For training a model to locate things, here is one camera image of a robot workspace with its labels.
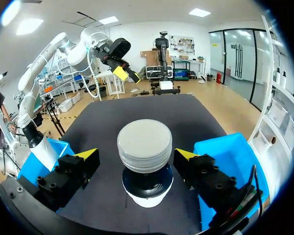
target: blue plastic crate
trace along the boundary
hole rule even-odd
[[[69,143],[64,141],[57,141],[48,139],[49,143],[58,154],[58,158],[63,155],[70,154],[74,155],[75,153],[71,150]],[[29,182],[34,185],[37,185],[38,176],[46,176],[50,171],[36,158],[36,156],[31,153],[27,158],[26,162],[22,166],[22,169],[18,175],[18,178],[24,176]]]
[[[269,188],[261,168],[261,165],[249,146],[244,136],[240,133],[223,136],[211,140],[195,143],[194,153],[198,155],[208,154],[215,158],[215,165],[228,176],[237,178],[237,188],[241,188],[248,182],[251,168],[255,164],[259,187],[263,191],[262,202],[266,201],[269,196]],[[213,208],[209,208],[201,197],[199,197],[202,230],[209,228],[209,223],[215,215]],[[259,209],[257,203],[248,213],[250,218]]]

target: camera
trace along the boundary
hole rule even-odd
[[[160,35],[166,36],[167,35],[167,31],[160,32]]]

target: white screw cap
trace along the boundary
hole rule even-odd
[[[152,173],[164,167],[172,153],[172,134],[162,122],[141,119],[122,128],[117,147],[123,164],[137,173]]]

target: pegboard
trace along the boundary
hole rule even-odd
[[[169,36],[170,52],[179,54],[195,54],[195,41],[192,37]]]

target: black tabletop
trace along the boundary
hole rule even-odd
[[[85,190],[79,190],[59,214],[84,225],[117,232],[192,235],[200,232],[197,195],[172,166],[174,182],[154,208],[137,205],[122,185],[124,166],[116,138],[128,123],[154,119],[169,127],[173,148],[193,151],[198,141],[224,136],[209,111],[192,95],[160,95],[95,102],[79,115],[62,140],[75,153],[98,148],[101,166]]]

